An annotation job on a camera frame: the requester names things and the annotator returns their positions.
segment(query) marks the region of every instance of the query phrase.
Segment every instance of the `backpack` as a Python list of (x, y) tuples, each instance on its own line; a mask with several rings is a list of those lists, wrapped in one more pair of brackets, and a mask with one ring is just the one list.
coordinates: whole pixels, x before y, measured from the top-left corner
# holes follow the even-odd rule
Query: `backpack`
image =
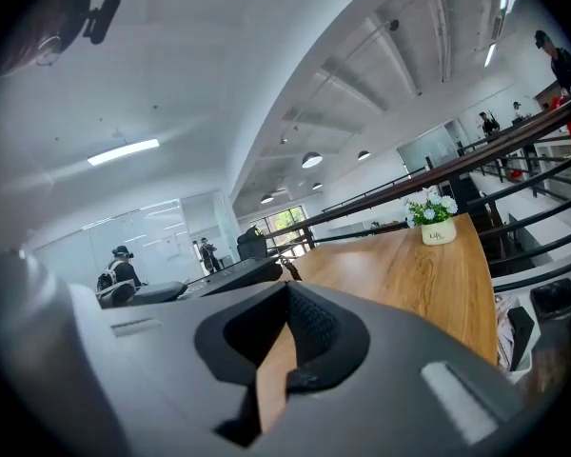
[(116, 261), (114, 264), (108, 265), (106, 270), (99, 275), (97, 278), (98, 293), (116, 284), (116, 271), (114, 268), (116, 268), (119, 264), (123, 264), (123, 261)]

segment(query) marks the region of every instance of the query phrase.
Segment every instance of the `desk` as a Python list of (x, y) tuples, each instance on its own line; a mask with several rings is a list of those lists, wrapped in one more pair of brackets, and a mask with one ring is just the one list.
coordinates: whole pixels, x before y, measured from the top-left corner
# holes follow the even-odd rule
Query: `desk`
[[(411, 228), (324, 244), (294, 265), (306, 283), (416, 313), (496, 364), (497, 321), (488, 265), (469, 215), (454, 221), (457, 239), (444, 246), (426, 246), (421, 228)], [(291, 280), (289, 272), (281, 279)], [(285, 328), (258, 371), (264, 430), (286, 404), (286, 374), (295, 367), (293, 339)]]

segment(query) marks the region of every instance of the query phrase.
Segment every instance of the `black shirt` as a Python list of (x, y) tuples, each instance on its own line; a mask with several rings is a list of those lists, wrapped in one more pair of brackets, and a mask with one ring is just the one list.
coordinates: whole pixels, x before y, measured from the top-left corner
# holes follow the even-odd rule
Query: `black shirt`
[(571, 54), (563, 48), (558, 48), (557, 54), (559, 59), (552, 59), (552, 71), (556, 75), (561, 88), (569, 91), (571, 88)]
[[(116, 261), (117, 260), (114, 259), (112, 262), (110, 262), (110, 264), (108, 264), (108, 268), (111, 268)], [(130, 263), (121, 262), (121, 264), (119, 264), (116, 268), (114, 268), (114, 272), (116, 273), (117, 283), (122, 283), (123, 281), (128, 281), (129, 279), (132, 279), (133, 283), (135, 283), (135, 286), (137, 288), (142, 285), (142, 283), (140, 283), (140, 280), (137, 277), (137, 274), (135, 273), (135, 269)]]
[(493, 133), (493, 131), (499, 130), (500, 125), (494, 118), (489, 118), (482, 122), (482, 130), (484, 130), (484, 135), (488, 136)]

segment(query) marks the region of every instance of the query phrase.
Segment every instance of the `pendant light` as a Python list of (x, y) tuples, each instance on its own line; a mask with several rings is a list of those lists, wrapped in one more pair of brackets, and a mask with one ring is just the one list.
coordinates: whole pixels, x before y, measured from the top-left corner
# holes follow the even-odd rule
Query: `pendant light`
[(313, 166), (317, 166), (318, 164), (320, 164), (322, 162), (322, 159), (324, 158), (322, 157), (321, 154), (318, 154), (317, 152), (308, 152), (307, 154), (305, 154), (305, 157), (303, 158), (303, 168), (305, 169), (313, 168)]

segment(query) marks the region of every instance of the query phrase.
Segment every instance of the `white flower pot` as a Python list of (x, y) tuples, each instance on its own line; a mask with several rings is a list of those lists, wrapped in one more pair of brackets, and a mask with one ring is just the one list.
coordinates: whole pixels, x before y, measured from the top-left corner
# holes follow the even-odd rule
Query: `white flower pot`
[(427, 246), (439, 246), (448, 244), (457, 237), (457, 229), (452, 218), (432, 225), (421, 225), (423, 243)]

